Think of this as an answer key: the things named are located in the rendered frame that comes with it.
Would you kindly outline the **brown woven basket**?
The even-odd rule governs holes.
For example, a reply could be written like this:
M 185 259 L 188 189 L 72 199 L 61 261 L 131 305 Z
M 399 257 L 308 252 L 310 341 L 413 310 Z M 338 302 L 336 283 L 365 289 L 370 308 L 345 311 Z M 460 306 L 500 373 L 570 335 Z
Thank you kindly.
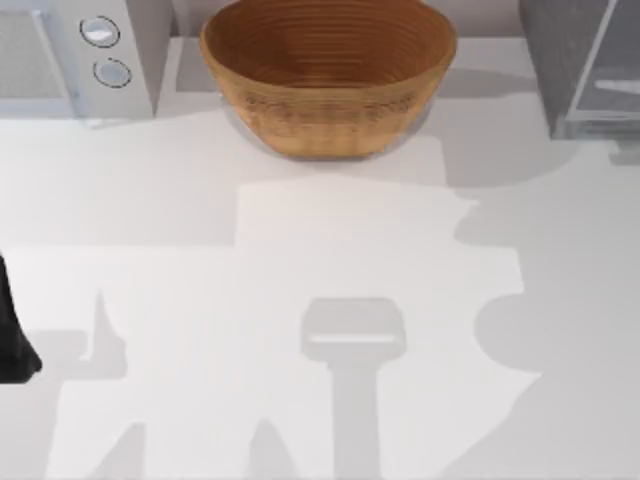
M 417 120 L 457 50 L 424 0 L 235 0 L 200 31 L 242 123 L 290 157 L 365 157 Z

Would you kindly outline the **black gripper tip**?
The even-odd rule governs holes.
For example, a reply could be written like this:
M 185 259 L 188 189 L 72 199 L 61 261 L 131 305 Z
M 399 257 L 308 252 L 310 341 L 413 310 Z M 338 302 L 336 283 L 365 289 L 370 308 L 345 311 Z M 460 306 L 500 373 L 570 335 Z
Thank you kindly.
M 42 366 L 19 322 L 6 263 L 0 254 L 0 384 L 25 384 Z

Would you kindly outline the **round microwave knob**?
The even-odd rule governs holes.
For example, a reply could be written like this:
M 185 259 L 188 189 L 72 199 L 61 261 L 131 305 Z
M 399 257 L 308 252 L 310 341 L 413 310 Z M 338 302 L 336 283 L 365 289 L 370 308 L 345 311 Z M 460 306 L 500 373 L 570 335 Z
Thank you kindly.
M 124 88 L 133 78 L 131 69 L 124 62 L 115 58 L 95 61 L 92 72 L 98 83 L 111 89 Z
M 111 48 L 119 42 L 121 36 L 118 25 L 105 16 L 81 20 L 79 31 L 88 44 L 97 48 Z

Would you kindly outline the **pale microwave oven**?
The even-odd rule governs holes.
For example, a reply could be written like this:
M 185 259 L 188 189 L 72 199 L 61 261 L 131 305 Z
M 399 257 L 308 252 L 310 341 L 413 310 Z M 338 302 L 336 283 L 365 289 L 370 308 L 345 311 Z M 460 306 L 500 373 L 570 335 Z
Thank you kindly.
M 97 16 L 118 25 L 115 46 L 82 38 L 80 21 Z M 0 0 L 0 118 L 153 117 L 173 26 L 171 0 Z M 131 69 L 126 87 L 95 80 L 107 58 Z

